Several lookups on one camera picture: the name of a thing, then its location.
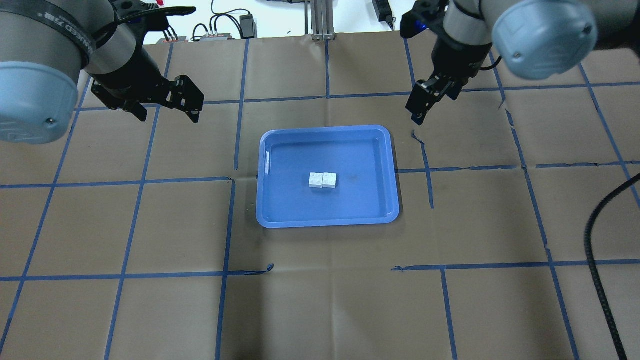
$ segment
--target metal frame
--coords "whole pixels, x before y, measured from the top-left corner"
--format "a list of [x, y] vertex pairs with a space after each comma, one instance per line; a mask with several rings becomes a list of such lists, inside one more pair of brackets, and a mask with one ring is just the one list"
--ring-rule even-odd
[[311, 37], [316, 41], [334, 40], [333, 0], [310, 0], [311, 2]]

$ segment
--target power adapter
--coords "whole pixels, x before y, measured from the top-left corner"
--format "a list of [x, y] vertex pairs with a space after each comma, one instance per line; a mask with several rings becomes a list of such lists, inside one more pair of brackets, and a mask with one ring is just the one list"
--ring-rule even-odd
[[373, 8], [376, 10], [378, 21], [386, 22], [387, 25], [394, 29], [394, 13], [389, 5], [389, 0], [373, 0]]
[[242, 38], [257, 38], [258, 32], [253, 19], [253, 15], [240, 16], [240, 28], [242, 29]]

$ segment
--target white lego brick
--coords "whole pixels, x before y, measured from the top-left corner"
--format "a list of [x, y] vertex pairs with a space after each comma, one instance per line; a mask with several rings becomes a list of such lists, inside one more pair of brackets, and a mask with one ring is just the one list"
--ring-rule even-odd
[[335, 182], [338, 180], [338, 174], [333, 172], [325, 172], [323, 174], [322, 187], [335, 189]]
[[322, 188], [323, 174], [321, 172], [312, 172], [309, 175], [310, 188]]

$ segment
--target tray rim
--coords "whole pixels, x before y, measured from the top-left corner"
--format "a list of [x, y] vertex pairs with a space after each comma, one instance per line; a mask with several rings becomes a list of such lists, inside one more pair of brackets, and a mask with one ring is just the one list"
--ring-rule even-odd
[[[264, 176], [261, 176], [265, 172], [265, 152], [266, 152], [266, 140], [278, 133], [331, 133], [331, 132], [355, 132], [361, 130], [377, 130], [383, 135], [385, 145], [389, 148], [388, 156], [383, 158], [383, 171], [390, 171], [390, 187], [393, 191], [392, 195], [392, 211], [385, 217], [372, 217], [372, 218], [349, 218], [349, 219], [332, 219], [332, 220], [302, 220], [302, 221], [283, 221], [283, 222], [271, 222], [264, 218], [262, 214], [264, 211], [264, 201], [262, 196], [264, 195], [265, 180]], [[395, 221], [400, 215], [399, 194], [397, 190], [396, 181], [396, 167], [394, 164], [393, 145], [391, 142], [391, 134], [389, 130], [382, 125], [354, 125], [354, 126], [330, 126], [330, 127], [306, 127], [297, 129], [274, 129], [269, 130], [260, 139], [260, 154], [258, 159], [258, 188], [256, 196], [255, 215], [258, 223], [267, 229], [284, 229], [294, 227], [322, 227], [322, 226], [342, 226], [342, 225], [374, 225], [374, 224], [389, 224]]]

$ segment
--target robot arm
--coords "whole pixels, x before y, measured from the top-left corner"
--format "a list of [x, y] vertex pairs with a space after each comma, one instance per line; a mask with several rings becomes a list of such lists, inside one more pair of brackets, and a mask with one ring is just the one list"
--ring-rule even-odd
[[445, 95], [458, 98], [492, 46], [524, 79], [566, 72], [593, 49], [631, 47], [640, 56], [639, 0], [418, 0], [403, 15], [401, 36], [427, 28], [438, 36], [434, 71], [406, 105], [418, 125]]
[[169, 81], [142, 47], [166, 16], [195, 8], [157, 8], [124, 0], [0, 0], [0, 140], [53, 142], [68, 128], [81, 69], [110, 109], [145, 121], [143, 103], [184, 111], [198, 122], [204, 95], [187, 76]]

